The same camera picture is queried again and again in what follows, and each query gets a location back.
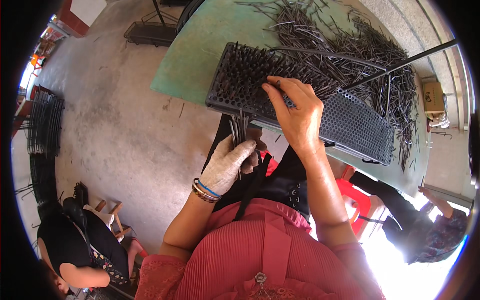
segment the bracelet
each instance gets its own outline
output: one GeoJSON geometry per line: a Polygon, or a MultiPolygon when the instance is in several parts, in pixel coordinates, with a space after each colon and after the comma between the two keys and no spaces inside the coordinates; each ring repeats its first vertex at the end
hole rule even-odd
{"type": "Polygon", "coordinates": [[[220,199],[222,199],[222,196],[214,197],[210,196],[206,192],[200,190],[200,188],[197,186],[199,181],[199,178],[194,178],[192,182],[192,191],[195,195],[197,195],[200,199],[203,201],[207,201],[209,203],[217,203],[220,199]]]}

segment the black perforated tray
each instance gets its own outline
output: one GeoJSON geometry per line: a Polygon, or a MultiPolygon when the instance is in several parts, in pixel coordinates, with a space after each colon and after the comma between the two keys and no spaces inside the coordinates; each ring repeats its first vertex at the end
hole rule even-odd
{"type": "MultiPolygon", "coordinates": [[[[287,58],[249,46],[228,43],[220,58],[205,104],[227,114],[239,109],[256,121],[280,129],[275,110],[261,88],[268,75],[297,78],[322,89],[320,76],[287,58]]],[[[319,137],[326,143],[368,162],[389,165],[394,129],[361,100],[339,91],[322,99],[324,113],[319,137]]],[[[285,97],[287,106],[293,106],[285,97]]]]}

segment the woman's right hand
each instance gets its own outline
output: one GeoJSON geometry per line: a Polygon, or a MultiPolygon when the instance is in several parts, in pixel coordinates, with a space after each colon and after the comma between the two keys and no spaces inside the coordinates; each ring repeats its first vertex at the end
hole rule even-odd
{"type": "Polygon", "coordinates": [[[324,143],[318,138],[324,104],[320,101],[310,84],[298,79],[268,76],[269,83],[262,85],[267,92],[276,112],[276,118],[283,134],[300,160],[309,158],[318,152],[324,152],[324,143]],[[275,86],[280,81],[280,89],[295,104],[288,108],[275,86]]]}

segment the cardboard box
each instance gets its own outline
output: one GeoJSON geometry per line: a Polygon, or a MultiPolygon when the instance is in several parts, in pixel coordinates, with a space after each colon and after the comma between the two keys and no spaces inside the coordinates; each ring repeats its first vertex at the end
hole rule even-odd
{"type": "Polygon", "coordinates": [[[423,100],[425,113],[438,114],[445,111],[442,85],[440,82],[427,83],[423,85],[423,100]]]}

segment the table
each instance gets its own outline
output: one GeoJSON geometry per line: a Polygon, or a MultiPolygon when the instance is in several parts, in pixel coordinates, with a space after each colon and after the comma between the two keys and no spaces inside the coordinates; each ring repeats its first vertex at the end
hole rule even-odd
{"type": "MultiPolygon", "coordinates": [[[[347,19],[349,7],[346,5],[353,5],[368,15],[372,26],[381,28],[385,35],[395,40],[380,21],[358,1],[343,0],[342,4],[330,1],[328,4],[330,8],[322,8],[324,15],[331,15],[342,29],[355,30],[353,23],[347,19]]],[[[168,49],[150,88],[204,106],[213,74],[228,42],[238,41],[239,44],[260,48],[280,46],[275,33],[263,30],[275,22],[254,11],[253,7],[237,5],[233,0],[205,1],[168,49]]],[[[317,22],[317,25],[326,37],[331,37],[323,24],[317,22]]],[[[420,80],[417,81],[417,86],[419,95],[422,95],[420,80]]],[[[420,151],[412,147],[408,162],[410,164],[413,161],[412,167],[407,166],[405,173],[401,172],[397,163],[398,157],[395,156],[391,165],[384,167],[363,163],[361,159],[336,149],[327,149],[327,153],[414,197],[417,186],[426,174],[429,156],[429,148],[425,142],[429,140],[429,135],[426,133],[426,117],[422,103],[417,110],[420,112],[417,125],[420,132],[420,151]]]]}

